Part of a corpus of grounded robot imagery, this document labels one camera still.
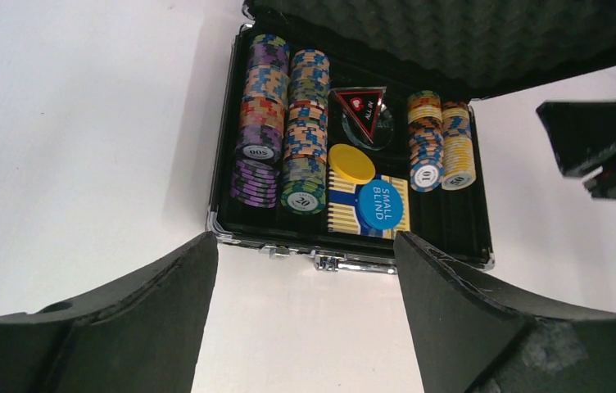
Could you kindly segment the yellow big blind button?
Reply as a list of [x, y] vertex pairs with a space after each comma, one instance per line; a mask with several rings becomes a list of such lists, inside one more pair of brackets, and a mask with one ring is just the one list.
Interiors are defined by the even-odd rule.
[[370, 182], [376, 174], [373, 161], [364, 152], [344, 143], [329, 149], [328, 165], [344, 180], [359, 185]]

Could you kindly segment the white dealer button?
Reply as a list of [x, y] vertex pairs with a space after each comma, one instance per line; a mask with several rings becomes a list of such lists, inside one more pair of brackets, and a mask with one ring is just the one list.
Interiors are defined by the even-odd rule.
[[370, 151], [381, 151], [387, 147], [395, 133], [395, 121], [385, 104], [380, 105], [380, 113], [375, 124], [374, 134], [369, 140], [356, 123], [345, 113], [342, 113], [342, 128], [349, 141], [357, 147]]

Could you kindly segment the black aluminium poker case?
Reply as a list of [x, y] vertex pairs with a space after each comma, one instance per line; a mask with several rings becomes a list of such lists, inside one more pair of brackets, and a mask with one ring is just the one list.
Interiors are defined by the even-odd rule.
[[[271, 255], [303, 254], [317, 269], [394, 274], [393, 241], [327, 229], [323, 210], [298, 215], [281, 203], [283, 146], [274, 208], [252, 207], [229, 195], [249, 44], [276, 34], [295, 52], [314, 48], [330, 62], [332, 88], [385, 86], [383, 103], [395, 121], [381, 151], [352, 144], [342, 105], [329, 93], [328, 151], [348, 144], [364, 152], [376, 174], [409, 184], [410, 230], [477, 269], [493, 266], [478, 136], [470, 102], [616, 66], [616, 1], [246, 1], [249, 22], [233, 45], [219, 149], [206, 227], [220, 242]], [[443, 102], [469, 107], [477, 178], [470, 186], [431, 192], [410, 187], [407, 99], [431, 90]]]

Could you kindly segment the triangular all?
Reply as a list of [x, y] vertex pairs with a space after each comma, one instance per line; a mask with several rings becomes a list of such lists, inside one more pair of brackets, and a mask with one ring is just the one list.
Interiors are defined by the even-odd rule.
[[330, 93], [356, 123], [366, 140], [372, 143], [386, 91], [385, 86], [375, 86], [332, 88]]

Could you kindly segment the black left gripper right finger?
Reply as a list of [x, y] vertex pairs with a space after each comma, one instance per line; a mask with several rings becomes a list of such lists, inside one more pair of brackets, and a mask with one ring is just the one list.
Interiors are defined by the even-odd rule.
[[426, 392], [616, 392], [616, 313], [526, 291], [413, 233], [394, 252]]

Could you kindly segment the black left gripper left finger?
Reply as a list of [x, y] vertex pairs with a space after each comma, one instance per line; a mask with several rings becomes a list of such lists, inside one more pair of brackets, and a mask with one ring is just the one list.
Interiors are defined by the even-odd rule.
[[189, 392], [218, 260], [202, 233], [91, 291], [0, 316], [0, 392]]

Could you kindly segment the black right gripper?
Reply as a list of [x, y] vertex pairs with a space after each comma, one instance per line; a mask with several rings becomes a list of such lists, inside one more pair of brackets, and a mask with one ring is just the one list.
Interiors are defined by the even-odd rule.
[[593, 199], [616, 200], [616, 101], [543, 102], [536, 113], [565, 178]]

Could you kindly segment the blue small blind button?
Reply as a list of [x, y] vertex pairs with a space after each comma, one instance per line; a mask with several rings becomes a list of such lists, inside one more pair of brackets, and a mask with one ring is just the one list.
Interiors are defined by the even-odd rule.
[[400, 193], [393, 185], [381, 179], [363, 185], [356, 201], [363, 220], [371, 228], [380, 231], [395, 228], [404, 214]]

